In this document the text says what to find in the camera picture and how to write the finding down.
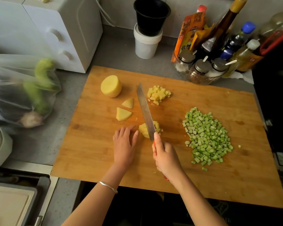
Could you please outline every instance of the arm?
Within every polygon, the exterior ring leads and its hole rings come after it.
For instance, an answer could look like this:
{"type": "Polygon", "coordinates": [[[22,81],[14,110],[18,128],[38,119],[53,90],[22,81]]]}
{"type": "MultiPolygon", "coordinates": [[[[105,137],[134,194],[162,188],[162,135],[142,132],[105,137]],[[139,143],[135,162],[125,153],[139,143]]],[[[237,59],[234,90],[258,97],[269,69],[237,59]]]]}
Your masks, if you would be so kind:
{"type": "MultiPolygon", "coordinates": [[[[124,174],[133,160],[138,131],[134,133],[132,144],[129,141],[130,131],[134,126],[115,131],[114,164],[101,179],[101,182],[117,189],[124,174]]],[[[62,226],[95,226],[102,225],[115,193],[109,187],[97,183],[79,206],[71,213],[62,226]]]]}
{"type": "Polygon", "coordinates": [[[184,204],[196,226],[227,226],[226,222],[203,197],[197,187],[185,174],[175,149],[169,143],[162,143],[160,135],[154,134],[153,158],[161,171],[180,193],[184,204]]]}

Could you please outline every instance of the silver bangle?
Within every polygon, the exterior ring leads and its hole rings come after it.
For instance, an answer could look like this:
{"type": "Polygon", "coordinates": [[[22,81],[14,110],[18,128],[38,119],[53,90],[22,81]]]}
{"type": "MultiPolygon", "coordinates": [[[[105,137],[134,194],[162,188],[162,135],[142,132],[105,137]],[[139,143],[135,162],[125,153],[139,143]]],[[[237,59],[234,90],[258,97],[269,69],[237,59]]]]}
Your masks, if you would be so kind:
{"type": "Polygon", "coordinates": [[[98,183],[102,184],[103,186],[108,186],[115,194],[118,194],[118,191],[116,189],[114,189],[113,187],[107,185],[106,183],[101,182],[101,181],[99,181],[98,183]]]}

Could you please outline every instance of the red knife handle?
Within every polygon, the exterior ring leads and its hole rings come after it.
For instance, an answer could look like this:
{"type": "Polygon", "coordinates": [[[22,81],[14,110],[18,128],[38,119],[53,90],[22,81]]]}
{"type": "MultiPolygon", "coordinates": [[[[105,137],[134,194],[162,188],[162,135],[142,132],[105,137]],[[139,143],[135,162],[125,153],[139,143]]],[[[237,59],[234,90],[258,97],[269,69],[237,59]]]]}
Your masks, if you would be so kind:
{"type": "Polygon", "coordinates": [[[162,174],[162,175],[163,175],[164,179],[168,181],[168,178],[164,174],[162,174]]]}

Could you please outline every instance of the black bucket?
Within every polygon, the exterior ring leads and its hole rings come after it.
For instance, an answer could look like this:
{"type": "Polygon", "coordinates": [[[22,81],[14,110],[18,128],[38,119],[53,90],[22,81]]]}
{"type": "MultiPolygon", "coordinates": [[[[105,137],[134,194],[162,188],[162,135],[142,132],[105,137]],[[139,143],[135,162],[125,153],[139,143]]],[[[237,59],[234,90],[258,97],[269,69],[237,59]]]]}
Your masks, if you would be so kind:
{"type": "Polygon", "coordinates": [[[138,29],[147,36],[158,35],[165,19],[171,14],[171,8],[161,0],[136,0],[133,6],[138,29]]]}

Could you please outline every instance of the knife blade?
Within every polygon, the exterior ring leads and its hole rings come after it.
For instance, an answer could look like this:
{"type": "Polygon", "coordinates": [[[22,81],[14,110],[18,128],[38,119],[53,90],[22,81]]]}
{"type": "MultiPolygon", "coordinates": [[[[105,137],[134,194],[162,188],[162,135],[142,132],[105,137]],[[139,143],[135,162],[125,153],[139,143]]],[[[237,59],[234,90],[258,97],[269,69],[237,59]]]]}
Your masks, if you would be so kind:
{"type": "Polygon", "coordinates": [[[146,97],[144,96],[144,93],[143,93],[141,83],[138,85],[136,92],[137,92],[137,97],[138,97],[139,104],[140,104],[140,107],[141,107],[141,111],[142,111],[142,114],[143,114],[143,118],[144,118],[147,130],[148,130],[148,133],[149,133],[150,140],[154,141],[154,133],[156,132],[156,130],[155,130],[153,119],[152,119],[150,109],[149,109],[149,106],[148,106],[148,103],[147,103],[147,99],[146,99],[146,97]]]}

